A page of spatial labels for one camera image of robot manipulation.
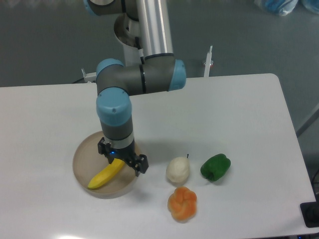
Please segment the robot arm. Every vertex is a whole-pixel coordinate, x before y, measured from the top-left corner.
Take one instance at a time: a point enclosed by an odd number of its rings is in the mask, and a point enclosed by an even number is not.
[[[97,114],[105,136],[98,144],[99,153],[110,163],[114,158],[125,161],[138,176],[146,172],[148,161],[145,155],[135,154],[129,96],[178,90],[186,82],[184,64],[175,59],[172,50],[166,1],[84,1],[95,14],[122,11],[135,22],[138,17],[140,37],[137,39],[143,46],[143,64],[124,67],[118,60],[106,59],[99,63],[96,72]]]

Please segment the black cable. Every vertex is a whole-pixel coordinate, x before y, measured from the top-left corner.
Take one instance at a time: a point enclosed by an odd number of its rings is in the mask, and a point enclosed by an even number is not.
[[[80,81],[83,81],[83,80],[84,80],[84,78],[81,78],[81,79],[79,79],[79,80],[77,80],[77,81],[75,81],[75,82],[72,82],[72,84],[79,83]]]
[[[313,179],[311,180],[311,184],[314,184],[315,178],[317,176],[317,174],[319,173],[319,169],[317,170],[317,172],[315,173],[315,175],[313,176]]]

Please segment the banana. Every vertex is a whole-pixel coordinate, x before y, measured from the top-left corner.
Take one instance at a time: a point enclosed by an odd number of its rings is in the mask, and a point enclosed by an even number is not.
[[[95,175],[89,182],[89,189],[96,189],[109,182],[124,166],[125,162],[115,158],[111,164]]]

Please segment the toy orange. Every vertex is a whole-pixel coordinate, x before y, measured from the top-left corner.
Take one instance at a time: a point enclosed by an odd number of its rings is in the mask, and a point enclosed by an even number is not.
[[[176,188],[168,199],[168,209],[177,221],[186,221],[196,214],[197,196],[186,187]]]

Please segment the beige bowl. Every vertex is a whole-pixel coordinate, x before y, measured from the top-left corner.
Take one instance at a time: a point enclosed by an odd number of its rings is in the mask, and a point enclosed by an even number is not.
[[[134,169],[125,164],[120,172],[102,187],[87,187],[91,179],[109,165],[107,158],[98,152],[97,145],[102,137],[103,132],[94,133],[79,145],[73,157],[73,173],[82,188],[91,195],[98,198],[115,198],[129,192],[137,177]]]

